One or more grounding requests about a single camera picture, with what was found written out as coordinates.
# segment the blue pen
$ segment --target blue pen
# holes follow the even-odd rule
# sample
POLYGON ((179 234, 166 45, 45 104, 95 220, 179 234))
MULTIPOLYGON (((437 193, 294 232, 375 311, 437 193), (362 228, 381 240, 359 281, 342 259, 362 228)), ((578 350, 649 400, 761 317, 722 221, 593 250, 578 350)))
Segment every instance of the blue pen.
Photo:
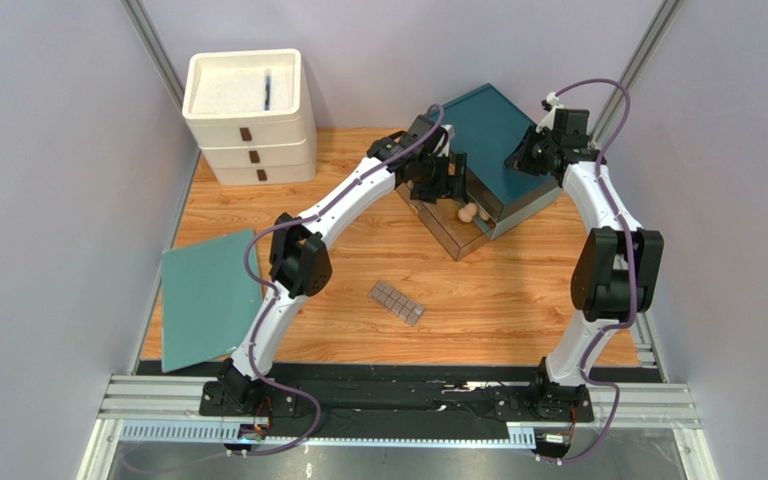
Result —
POLYGON ((266 69, 266 105, 265 109, 268 112, 269 111, 269 101, 271 100, 272 96, 272 69, 267 68, 266 69))

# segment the teal box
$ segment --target teal box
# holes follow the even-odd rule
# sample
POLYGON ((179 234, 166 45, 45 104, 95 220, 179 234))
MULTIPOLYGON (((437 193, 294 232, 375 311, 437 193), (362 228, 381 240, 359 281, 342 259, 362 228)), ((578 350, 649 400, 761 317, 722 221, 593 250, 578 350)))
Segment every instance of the teal box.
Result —
POLYGON ((483 85, 443 107, 444 123, 455 129, 452 149, 467 153, 467 195, 496 223, 491 238, 558 198, 560 189, 551 175, 529 175, 504 165, 535 122, 493 85, 483 85))

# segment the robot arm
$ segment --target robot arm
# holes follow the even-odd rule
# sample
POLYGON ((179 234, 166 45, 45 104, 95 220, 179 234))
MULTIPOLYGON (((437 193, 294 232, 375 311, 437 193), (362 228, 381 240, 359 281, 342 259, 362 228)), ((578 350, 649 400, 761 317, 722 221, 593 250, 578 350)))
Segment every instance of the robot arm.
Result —
MULTIPOLYGON (((576 311, 540 372, 547 385, 575 388, 586 383, 585 376, 618 330, 606 327, 628 322, 650 307, 663 240, 658 231, 643 229, 630 215, 612 185, 609 168, 598 165, 603 163, 600 151, 591 148, 585 133, 588 111, 565 108, 553 93, 542 104, 547 115, 527 130, 506 165, 526 173, 554 175, 589 233, 571 279, 576 311), (621 219, 633 234, 634 252, 626 252, 621 219), (627 258, 636 264, 637 312, 629 311, 627 258), (599 341, 592 346, 598 334, 599 341)), ((558 392, 551 390, 543 393, 557 397, 558 392)))
MULTIPOLYGON (((325 205, 334 201, 334 199, 337 198, 349 184, 355 182, 362 172, 366 172, 380 163, 381 160, 377 158, 364 158, 351 176, 346 178, 339 186, 337 186, 337 188, 313 208, 302 212, 299 216, 301 218, 308 218, 317 215, 325 205)), ((369 208, 370 205, 393 191, 394 188, 396 188, 396 175, 394 173, 388 171, 386 168, 374 172, 372 175, 366 177, 366 179, 359 185, 354 186, 345 197, 340 198, 334 206, 328 210, 326 215, 322 216, 317 221, 305 225, 306 229, 311 234, 309 237, 305 238, 305 242, 309 240, 310 237, 317 238, 318 242, 321 242, 321 244, 324 245, 324 249, 318 251, 327 255, 327 249, 334 244, 334 241, 336 241, 343 230, 345 230, 358 215, 369 208)), ((272 251, 272 256, 274 257, 275 255, 277 255, 277 253, 272 251)), ((314 278, 310 285, 313 291, 307 290, 307 293, 310 293, 311 295, 318 293, 318 291, 321 290, 321 287, 324 287, 324 283, 330 278, 330 265, 328 265, 328 268, 322 268, 320 266, 320 268, 313 272, 313 274, 314 278)), ((268 312, 268 316, 263 319, 257 343, 254 346, 254 361, 256 362, 258 369, 263 373, 267 373, 271 370, 277 347, 281 340, 283 340, 286 330, 289 328, 289 324, 292 322, 292 319, 295 318, 295 315, 298 314, 301 307, 310 299, 310 296, 305 294, 291 295, 290 289, 284 286, 283 282, 277 281, 275 284, 278 288, 279 299, 268 312)), ((257 318, 263 314, 263 311, 272 301, 274 296, 274 291, 271 289, 267 290, 263 305, 257 313, 257 318)), ((242 341, 242 345, 233 352, 231 358, 233 359, 236 368, 243 375, 246 375, 249 378, 256 378, 248 360, 247 345, 251 341, 252 331, 253 329, 249 329, 248 335, 246 335, 245 340, 242 341)))
MULTIPOLYGON (((466 156, 451 153, 450 130, 436 127, 425 115, 417 117, 407 132, 398 132, 376 141, 354 172, 314 207, 301 212, 298 218, 317 218, 274 233, 269 261, 270 275, 277 287, 269 289, 256 318, 265 315, 254 345, 257 370, 268 373, 278 345, 290 323, 310 297, 320 292, 331 277, 328 249, 358 215, 378 199, 403 182, 412 182, 412 197, 434 203, 440 198, 464 198, 466 192, 466 156), (423 136, 423 145, 402 160, 381 164, 404 149, 410 148, 423 136), (454 164, 454 174, 449 166, 454 164), (277 296, 274 305, 269 308, 277 296)), ((294 220, 283 214, 277 223, 294 220)), ((248 334, 231 356, 232 363, 242 375, 256 379, 248 358, 251 336, 248 334)))

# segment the gray floor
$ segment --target gray floor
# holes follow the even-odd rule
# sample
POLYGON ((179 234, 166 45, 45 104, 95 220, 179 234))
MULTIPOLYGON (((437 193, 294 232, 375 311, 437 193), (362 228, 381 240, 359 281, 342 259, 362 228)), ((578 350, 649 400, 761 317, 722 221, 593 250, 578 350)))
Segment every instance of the gray floor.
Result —
MULTIPOLYGON (((594 432, 577 431, 574 452, 585 448, 594 432)), ((140 469, 165 469, 221 452, 219 445, 186 443, 126 443, 118 453, 140 469)), ((144 479, 151 476, 128 471, 119 462, 110 479, 144 479)), ((455 448, 298 447, 269 457, 218 458, 174 473, 163 479, 514 479, 588 478, 685 479, 671 430, 615 430, 586 460, 554 467, 535 462, 529 451, 455 448)))

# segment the white box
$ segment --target white box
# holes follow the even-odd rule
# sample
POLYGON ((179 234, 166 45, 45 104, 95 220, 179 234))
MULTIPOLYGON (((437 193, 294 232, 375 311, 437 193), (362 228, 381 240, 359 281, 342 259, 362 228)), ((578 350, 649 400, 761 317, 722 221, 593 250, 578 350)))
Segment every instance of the white box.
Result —
POLYGON ((202 148, 201 151, 211 168, 265 168, 299 165, 311 163, 310 158, 316 157, 316 137, 289 145, 202 148))
POLYGON ((316 176, 316 163, 266 168, 213 168, 212 173, 215 174, 218 183, 222 185, 307 182, 316 176), (265 175, 265 180, 261 180, 260 175, 265 175))
POLYGON ((183 117, 224 185, 298 182, 315 175, 316 124, 298 50, 195 55, 183 117), (284 169, 289 166, 299 168, 284 169), (245 168, 252 171, 237 171, 245 168), (268 179, 260 180, 264 169, 268 179))

